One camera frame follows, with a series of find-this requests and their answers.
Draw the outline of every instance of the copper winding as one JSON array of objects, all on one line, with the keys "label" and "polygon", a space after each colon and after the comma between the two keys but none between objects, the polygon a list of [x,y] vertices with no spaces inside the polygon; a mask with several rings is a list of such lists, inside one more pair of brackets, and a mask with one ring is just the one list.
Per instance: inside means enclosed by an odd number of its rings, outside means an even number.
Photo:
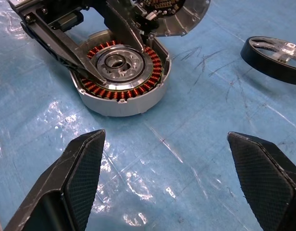
[{"label": "copper winding", "polygon": [[111,91],[108,91],[105,95],[106,99],[110,99],[111,98]]},{"label": "copper winding", "polygon": [[155,71],[161,71],[162,70],[162,67],[156,66],[156,67],[154,67],[154,70]]},{"label": "copper winding", "polygon": [[113,91],[113,100],[117,100],[118,99],[118,92]]},{"label": "copper winding", "polygon": [[90,84],[92,84],[92,83],[93,83],[93,82],[88,81],[88,82],[84,83],[84,86],[87,87],[88,85],[90,85]]},{"label": "copper winding", "polygon": [[127,96],[128,96],[128,98],[132,98],[132,92],[131,91],[127,91]]},{"label": "copper winding", "polygon": [[153,63],[161,63],[161,59],[159,57],[152,59]]},{"label": "copper winding", "polygon": [[151,90],[153,85],[150,86],[148,83],[144,83],[143,86],[147,89],[147,90]]},{"label": "copper winding", "polygon": [[160,71],[160,72],[156,72],[156,71],[153,71],[152,72],[152,75],[154,75],[154,76],[160,76],[162,74],[162,72]]},{"label": "copper winding", "polygon": [[157,81],[152,80],[151,78],[147,81],[147,83],[150,83],[152,86],[155,86],[157,84]]},{"label": "copper winding", "polygon": [[97,94],[98,91],[101,90],[101,89],[102,89],[101,87],[98,87],[98,88],[94,89],[93,93],[94,93],[94,94]]},{"label": "copper winding", "polygon": [[151,76],[150,79],[153,79],[155,81],[158,81],[160,77],[156,77],[156,76]]},{"label": "copper winding", "polygon": [[134,93],[135,97],[139,95],[139,92],[137,89],[133,89],[133,93]]},{"label": "copper winding", "polygon": [[88,90],[92,90],[93,88],[95,88],[97,85],[94,83],[92,86],[90,86],[89,88],[87,88]]},{"label": "copper winding", "polygon": [[[104,49],[105,47],[116,45],[116,44],[121,44],[121,42],[112,40],[104,44],[99,44],[98,46],[95,46],[94,48],[92,48],[87,53],[87,56],[89,59],[91,59],[100,50]],[[82,84],[85,86],[85,88],[89,92],[101,98],[110,99],[110,100],[129,99],[129,98],[133,98],[133,97],[145,94],[147,91],[152,90],[154,86],[156,86],[159,83],[162,75],[162,63],[159,56],[155,53],[153,49],[151,49],[150,47],[145,47],[144,50],[150,56],[153,62],[153,71],[152,71],[151,77],[148,78],[148,80],[141,86],[132,90],[127,90],[127,91],[111,91],[111,90],[106,90],[101,88],[100,86],[98,86],[97,84],[95,84],[94,82],[86,78],[81,79]]]},{"label": "copper winding", "polygon": [[125,99],[124,91],[120,92],[120,99]]},{"label": "copper winding", "polygon": [[100,93],[98,94],[98,96],[103,97],[105,94],[105,89],[103,89],[102,91],[100,91]]},{"label": "copper winding", "polygon": [[140,93],[145,94],[147,91],[143,87],[138,87]]}]

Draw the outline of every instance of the copper coil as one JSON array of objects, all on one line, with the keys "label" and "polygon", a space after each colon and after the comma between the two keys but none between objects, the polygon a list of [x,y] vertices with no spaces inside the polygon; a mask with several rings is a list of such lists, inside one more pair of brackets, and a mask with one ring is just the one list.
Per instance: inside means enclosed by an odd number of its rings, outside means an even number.
[{"label": "copper coil", "polygon": [[84,86],[85,87],[87,87],[88,85],[90,85],[90,84],[92,84],[93,82],[91,82],[91,81],[88,81],[88,82],[86,82],[86,83],[83,83],[84,84]]},{"label": "copper coil", "polygon": [[111,98],[111,91],[108,91],[105,95],[106,99],[110,99]]},{"label": "copper coil", "polygon": [[95,53],[95,52],[93,52],[92,50],[90,50],[90,51],[88,52],[88,54],[95,55],[96,53]]},{"label": "copper coil", "polygon": [[153,70],[154,70],[154,71],[161,71],[161,70],[162,70],[162,67],[160,67],[160,66],[155,66],[155,67],[153,67]]},{"label": "copper coil", "polygon": [[102,91],[100,91],[100,93],[98,94],[98,96],[100,96],[100,97],[103,97],[104,96],[104,94],[105,94],[105,89],[103,89]]},{"label": "copper coil", "polygon": [[133,89],[133,93],[134,93],[135,97],[139,95],[139,92],[137,89]]},{"label": "copper coil", "polygon": [[160,76],[161,73],[162,73],[161,70],[156,70],[156,71],[152,72],[152,74],[155,75],[155,76]]},{"label": "copper coil", "polygon": [[97,94],[98,93],[98,91],[100,91],[102,88],[100,88],[100,87],[97,87],[96,89],[94,89],[94,91],[93,91],[93,93],[94,94]]},{"label": "copper coil", "polygon": [[153,88],[153,85],[149,85],[148,83],[144,83],[143,86],[147,89],[147,90],[151,90]]},{"label": "copper coil", "polygon": [[128,96],[128,98],[132,98],[132,92],[131,91],[127,91],[127,96]]},{"label": "copper coil", "polygon": [[94,52],[99,52],[100,50],[98,49],[98,47],[94,47],[93,49],[92,49]]},{"label": "copper coil", "polygon": [[158,55],[156,53],[150,55],[150,58],[153,59],[153,58],[158,58]]},{"label": "copper coil", "polygon": [[140,93],[145,94],[147,91],[143,87],[138,87]]},{"label": "copper coil", "polygon": [[120,99],[125,99],[124,91],[120,92]]},{"label": "copper coil", "polygon": [[161,59],[158,57],[158,58],[152,59],[152,62],[153,63],[161,63]]},{"label": "copper coil", "polygon": [[97,85],[96,84],[93,84],[93,85],[91,85],[89,88],[87,88],[88,90],[92,90],[92,89],[94,89],[95,87],[96,87]]},{"label": "copper coil", "polygon": [[158,67],[158,66],[162,66],[162,64],[161,63],[154,63],[153,64],[153,67],[155,68],[155,67]]},{"label": "copper coil", "polygon": [[112,100],[117,100],[117,99],[118,99],[118,92],[114,91]]},{"label": "copper coil", "polygon": [[155,85],[157,85],[157,81],[155,81],[155,80],[152,80],[151,78],[147,81],[147,83],[149,83],[149,84],[151,84],[152,86],[155,86]]},{"label": "copper coil", "polygon": [[160,79],[160,77],[157,77],[157,76],[151,76],[150,78],[155,80],[155,81],[158,81]]}]

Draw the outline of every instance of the circuit board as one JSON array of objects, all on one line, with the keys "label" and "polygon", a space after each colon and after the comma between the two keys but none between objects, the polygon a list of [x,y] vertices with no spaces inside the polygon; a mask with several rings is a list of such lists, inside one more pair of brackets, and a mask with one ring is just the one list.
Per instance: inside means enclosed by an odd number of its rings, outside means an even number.
[{"label": "circuit board", "polygon": [[185,0],[140,0],[143,8],[149,13],[158,12],[158,17],[171,16],[178,12]]}]

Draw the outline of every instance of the textured rubber pad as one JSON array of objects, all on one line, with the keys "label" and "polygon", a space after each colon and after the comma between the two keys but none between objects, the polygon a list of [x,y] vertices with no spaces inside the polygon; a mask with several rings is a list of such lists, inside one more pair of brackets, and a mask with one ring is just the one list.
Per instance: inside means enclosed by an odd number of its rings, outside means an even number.
[{"label": "textured rubber pad", "polygon": [[103,130],[72,140],[38,178],[5,231],[84,231],[97,191],[104,141]]},{"label": "textured rubber pad", "polygon": [[67,183],[66,198],[73,212],[76,230],[84,231],[98,187],[103,145],[91,140],[84,148]]},{"label": "textured rubber pad", "polygon": [[296,231],[296,166],[273,143],[230,132],[242,191],[264,231]]}]

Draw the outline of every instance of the motor assembly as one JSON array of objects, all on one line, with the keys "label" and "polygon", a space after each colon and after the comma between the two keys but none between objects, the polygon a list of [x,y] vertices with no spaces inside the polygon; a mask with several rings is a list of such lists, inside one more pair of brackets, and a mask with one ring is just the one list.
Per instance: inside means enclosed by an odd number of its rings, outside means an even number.
[{"label": "motor assembly", "polygon": [[242,58],[256,70],[280,81],[296,84],[296,44],[269,37],[250,37]]},{"label": "motor assembly", "polygon": [[[25,32],[70,72],[87,107],[105,116],[131,116],[165,94],[171,60],[156,39],[186,35],[209,0],[9,0]],[[94,8],[109,30],[76,44],[65,31]]]}]

